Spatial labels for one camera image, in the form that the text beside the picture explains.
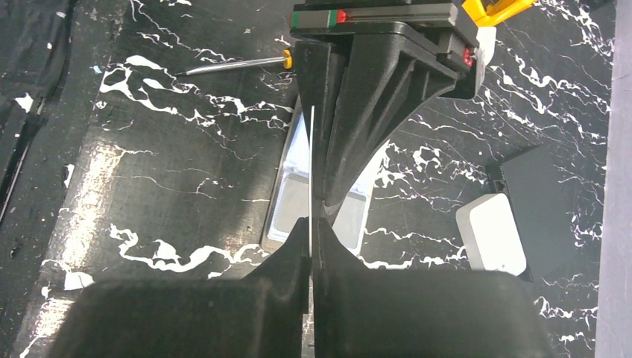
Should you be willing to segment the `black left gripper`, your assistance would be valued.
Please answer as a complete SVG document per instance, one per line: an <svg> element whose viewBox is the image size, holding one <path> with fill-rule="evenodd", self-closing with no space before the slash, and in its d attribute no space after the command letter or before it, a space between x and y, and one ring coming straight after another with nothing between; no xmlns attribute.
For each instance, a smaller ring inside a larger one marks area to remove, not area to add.
<svg viewBox="0 0 632 358"><path fill-rule="evenodd" d="M422 104L445 92L472 99L484 79L478 26L462 1L304 1L289 27L302 39L294 69L307 130L315 105L313 196L327 207ZM354 36L346 70L339 47L304 41Z"/></svg>

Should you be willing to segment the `thin grey credit card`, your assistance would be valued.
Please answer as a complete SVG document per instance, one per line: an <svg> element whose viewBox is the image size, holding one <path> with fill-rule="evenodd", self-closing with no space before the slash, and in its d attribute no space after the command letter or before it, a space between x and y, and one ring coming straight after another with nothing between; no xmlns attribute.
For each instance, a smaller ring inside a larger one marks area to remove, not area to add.
<svg viewBox="0 0 632 358"><path fill-rule="evenodd" d="M313 243L313 145L314 145L314 128L315 128L315 105L311 106L310 110L310 123L308 130L308 150L309 150L309 173L308 173L308 247L309 257L312 257L312 243Z"/></svg>

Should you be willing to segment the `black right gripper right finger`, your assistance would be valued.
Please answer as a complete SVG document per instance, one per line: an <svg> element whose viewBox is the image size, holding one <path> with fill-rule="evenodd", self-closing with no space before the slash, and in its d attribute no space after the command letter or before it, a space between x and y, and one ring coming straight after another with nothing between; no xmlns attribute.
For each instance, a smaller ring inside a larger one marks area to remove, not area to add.
<svg viewBox="0 0 632 358"><path fill-rule="evenodd" d="M554 357L519 280L498 271L368 268L312 222L317 357Z"/></svg>

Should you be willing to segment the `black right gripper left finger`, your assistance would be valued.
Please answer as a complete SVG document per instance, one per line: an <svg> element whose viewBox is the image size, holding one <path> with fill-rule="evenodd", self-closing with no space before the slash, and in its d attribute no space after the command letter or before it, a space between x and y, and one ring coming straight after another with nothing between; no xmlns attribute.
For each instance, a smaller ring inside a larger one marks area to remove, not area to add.
<svg viewBox="0 0 632 358"><path fill-rule="evenodd" d="M82 291L50 357L299 357L309 220L241 279L107 280Z"/></svg>

